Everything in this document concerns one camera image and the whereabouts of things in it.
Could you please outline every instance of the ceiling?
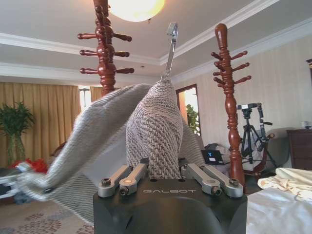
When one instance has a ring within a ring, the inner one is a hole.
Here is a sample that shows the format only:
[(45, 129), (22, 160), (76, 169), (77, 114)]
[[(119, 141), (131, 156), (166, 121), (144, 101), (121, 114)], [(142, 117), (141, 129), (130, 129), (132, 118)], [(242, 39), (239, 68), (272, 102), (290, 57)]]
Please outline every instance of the ceiling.
[[(132, 42), (113, 40), (116, 51), (131, 54), (128, 58), (115, 57), (116, 67), (135, 69), (133, 75), (118, 75), (117, 81), (120, 77), (125, 82), (146, 79), (152, 83), (159, 78), (170, 44), (166, 30), (172, 21), (177, 21), (179, 27), (172, 67), (172, 75), (178, 75), (212, 59), (210, 52), (217, 50), (214, 26), (219, 22), (229, 27), (230, 50), (235, 50), (310, 18), (311, 9), (311, 0), (166, 0), (150, 23), (127, 22), (110, 15), (115, 32), (133, 37)], [(92, 0), (2, 2), (0, 64), (6, 72), (0, 69), (0, 81), (34, 82), (37, 78), (37, 82), (98, 84), (98, 76), (78, 72), (81, 67), (97, 67), (96, 58), (78, 54), (80, 49), (94, 50), (96, 40), (76, 37), (78, 33), (92, 33), (94, 19)], [(17, 67), (18, 71), (9, 72)], [(48, 74), (38, 78), (44, 71)], [(49, 75), (51, 71), (62, 76), (58, 79)], [(77, 73), (76, 81), (66, 78), (69, 71)]]

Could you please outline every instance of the gray knitted blanket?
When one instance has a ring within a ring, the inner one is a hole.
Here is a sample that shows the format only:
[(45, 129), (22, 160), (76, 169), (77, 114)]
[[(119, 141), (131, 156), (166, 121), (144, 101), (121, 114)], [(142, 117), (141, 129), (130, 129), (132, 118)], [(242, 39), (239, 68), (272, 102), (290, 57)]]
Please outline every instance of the gray knitted blanket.
[(165, 79), (153, 87), (124, 87), (94, 101), (76, 119), (48, 173), (23, 173), (18, 178), (20, 190), (36, 200), (54, 200), (93, 225), (92, 197), (97, 187), (83, 170), (107, 156), (125, 132), (128, 164), (136, 166), (148, 157), (150, 177), (179, 178), (178, 157), (204, 163), (194, 134), (182, 121), (174, 88)]

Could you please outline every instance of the patterned carpet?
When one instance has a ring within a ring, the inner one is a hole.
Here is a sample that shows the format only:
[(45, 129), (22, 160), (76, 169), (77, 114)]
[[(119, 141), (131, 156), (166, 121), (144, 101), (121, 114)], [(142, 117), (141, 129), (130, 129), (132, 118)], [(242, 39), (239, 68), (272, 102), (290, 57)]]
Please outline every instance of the patterned carpet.
[(92, 226), (54, 202), (0, 206), (0, 234), (94, 234)]

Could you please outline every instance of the potted plant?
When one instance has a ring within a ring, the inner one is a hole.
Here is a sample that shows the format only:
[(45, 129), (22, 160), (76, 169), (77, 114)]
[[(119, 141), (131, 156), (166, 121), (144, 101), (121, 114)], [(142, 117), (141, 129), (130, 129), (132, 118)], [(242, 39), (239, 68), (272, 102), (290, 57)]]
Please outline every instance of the potted plant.
[(35, 123), (34, 116), (23, 102), (14, 102), (10, 107), (3, 104), (0, 108), (0, 130), (8, 136), (8, 165), (15, 160), (25, 160), (25, 149), (21, 134)]
[(186, 106), (187, 113), (187, 122), (193, 132), (197, 135), (200, 135), (199, 122), (198, 122), (198, 113), (194, 110), (194, 107), (188, 104)]

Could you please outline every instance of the crown molding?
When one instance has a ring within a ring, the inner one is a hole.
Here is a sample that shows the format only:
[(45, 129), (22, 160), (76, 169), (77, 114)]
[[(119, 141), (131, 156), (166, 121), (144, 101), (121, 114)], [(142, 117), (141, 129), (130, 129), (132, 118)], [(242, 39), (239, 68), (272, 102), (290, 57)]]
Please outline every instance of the crown molding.
[[(309, 18), (300, 23), (294, 24), (291, 27), (278, 31), (265, 38), (257, 40), (249, 45), (233, 50), (231, 51), (231, 55), (236, 55), (244, 50), (248, 51), (247, 55), (236, 59), (235, 62), (237, 62), (239, 60), (246, 59), (256, 54), (274, 49), (276, 47), (282, 46), (286, 43), (303, 38), (308, 35), (312, 35), (312, 18)], [(171, 80), (173, 84), (176, 84), (176, 83), (200, 76), (202, 74), (206, 74), (211, 71), (214, 71), (216, 70), (216, 67), (214, 66), (214, 62), (215, 62), (215, 59), (212, 59), (206, 63), (193, 67), (178, 75), (172, 76)]]
[[(231, 28), (278, 1), (280, 0), (255, 0), (250, 4), (244, 6), (240, 10), (236, 11), (232, 15), (228, 16), (224, 20), (220, 21), (219, 23), (224, 23), (226, 24), (227, 28)], [(205, 41), (208, 41), (209, 39), (215, 37), (215, 27), (217, 26), (217, 24), (210, 27), (206, 31), (198, 34), (196, 37), (190, 39), (186, 43), (177, 47), (175, 50), (174, 58), (188, 52), (189, 50), (199, 46)], [(166, 54), (160, 58), (160, 65), (163, 65), (167, 62), (168, 55), (169, 54)]]
[[(262, 11), (263, 9), (271, 6), (272, 4), (278, 1), (279, 0), (254, 0), (253, 2), (241, 8), (240, 10), (236, 11), (229, 17), (222, 20), (221, 22), (225, 23), (228, 28), (233, 27), (234, 25), (244, 21), (245, 19), (253, 16), (254, 14)], [(216, 25), (212, 26), (211, 28), (207, 29), (206, 31), (200, 33), (196, 37), (190, 39), (186, 43), (177, 47), (175, 50), (174, 58), (186, 53), (187, 51), (193, 49), (194, 47), (213, 38), (215, 36), (215, 26)], [(0, 33), (0, 44), (61, 52), (61, 53), (68, 53), (68, 54), (74, 54), (74, 55), (79, 55), (79, 51), (82, 48), (86, 50), (94, 50), (94, 48), (91, 48), (91, 47), (82, 47), (78, 45), (72, 45), (72, 44), (49, 41), (49, 40), (42, 40), (42, 39), (35, 39), (35, 38), (29, 38), (29, 37), (22, 37), (22, 36), (11, 35), (11, 34), (6, 34), (6, 33)], [(153, 57), (130, 54), (128, 58), (114, 57), (114, 59), (121, 60), (121, 61), (129, 61), (129, 62), (137, 62), (137, 63), (143, 63), (143, 64), (162, 66), (167, 62), (168, 54), (160, 58), (153, 58)]]
[[(81, 84), (88, 83), (98, 84), (99, 77), (95, 75), (81, 74), (77, 70), (72, 69), (60, 69), (54, 67), (40, 67), (40, 66), (29, 66), (24, 64), (13, 64), (0, 62), (0, 81), (3, 81), (1, 77), (22, 77), (22, 78), (38, 78), (54, 80), (55, 83), (61, 81), (62, 84)], [(125, 83), (150, 83), (154, 84), (159, 78), (138, 76), (130, 74), (116, 74), (116, 81)]]
[[(95, 50), (94, 48), (91, 48), (91, 47), (83, 47), (83, 46), (78, 46), (78, 45), (60, 43), (56, 41), (28, 38), (28, 37), (22, 37), (22, 36), (17, 36), (17, 35), (11, 35), (7, 33), (0, 33), (0, 44), (26, 47), (26, 48), (32, 48), (32, 49), (38, 49), (38, 50), (54, 51), (54, 52), (67, 53), (67, 54), (73, 54), (73, 55), (80, 55), (79, 51), (81, 49), (91, 50), (91, 51)], [(144, 63), (144, 64), (150, 64), (150, 65), (157, 65), (157, 66), (160, 65), (158, 58), (152, 58), (152, 57), (141, 56), (141, 55), (130, 54), (130, 56), (127, 58), (115, 56), (114, 59), (121, 60), (121, 61), (128, 61), (128, 62), (138, 62), (138, 63)]]

